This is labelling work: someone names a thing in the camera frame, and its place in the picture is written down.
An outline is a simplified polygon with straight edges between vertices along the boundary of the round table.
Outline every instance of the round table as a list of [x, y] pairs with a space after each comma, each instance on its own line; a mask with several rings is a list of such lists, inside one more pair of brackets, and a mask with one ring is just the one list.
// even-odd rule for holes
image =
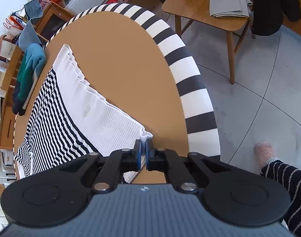
[[[14, 152], [34, 101], [61, 47], [68, 44], [91, 87], [153, 134], [155, 147], [186, 156], [220, 154], [213, 107], [182, 40], [152, 12], [131, 4], [88, 9], [66, 23], [45, 48], [47, 63], [24, 116], [16, 117]], [[165, 182], [145, 169], [134, 183]]]

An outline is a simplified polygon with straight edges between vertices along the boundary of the white ribbed hem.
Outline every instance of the white ribbed hem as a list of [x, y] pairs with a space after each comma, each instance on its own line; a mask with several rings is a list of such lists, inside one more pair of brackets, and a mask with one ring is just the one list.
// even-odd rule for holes
[[264, 163], [264, 165], [262, 167], [267, 166], [271, 162], [274, 162], [274, 161], [277, 161], [277, 160], [279, 160], [279, 158], [277, 158], [277, 157], [271, 157], [271, 158], [269, 158], [269, 159], [266, 160], [266, 162]]
[[61, 48], [53, 70], [68, 114], [103, 156], [114, 150], [132, 149], [136, 139], [152, 138], [143, 125], [89, 86], [68, 45]]

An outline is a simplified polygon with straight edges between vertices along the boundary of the person's leg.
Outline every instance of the person's leg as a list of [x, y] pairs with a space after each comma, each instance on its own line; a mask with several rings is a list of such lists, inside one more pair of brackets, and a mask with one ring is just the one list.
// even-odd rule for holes
[[301, 236], [301, 170], [280, 161], [273, 147], [266, 142], [255, 147], [260, 175], [281, 183], [289, 192], [291, 204], [284, 220], [291, 232]]

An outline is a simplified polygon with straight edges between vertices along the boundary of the white logo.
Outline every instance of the white logo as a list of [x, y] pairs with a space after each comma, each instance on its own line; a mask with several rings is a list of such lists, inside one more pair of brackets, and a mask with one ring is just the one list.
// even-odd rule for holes
[[142, 190], [142, 191], [148, 191], [149, 188], [148, 188], [147, 186], [143, 186], [143, 187], [141, 188], [141, 190]]

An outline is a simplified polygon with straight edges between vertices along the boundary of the chair seat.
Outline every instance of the chair seat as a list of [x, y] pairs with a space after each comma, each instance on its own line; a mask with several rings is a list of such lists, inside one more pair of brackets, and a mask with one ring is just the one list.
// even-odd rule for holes
[[166, 0], [163, 10], [228, 31], [240, 29], [248, 20], [248, 18], [242, 17], [216, 18], [210, 16], [209, 4], [210, 0]]

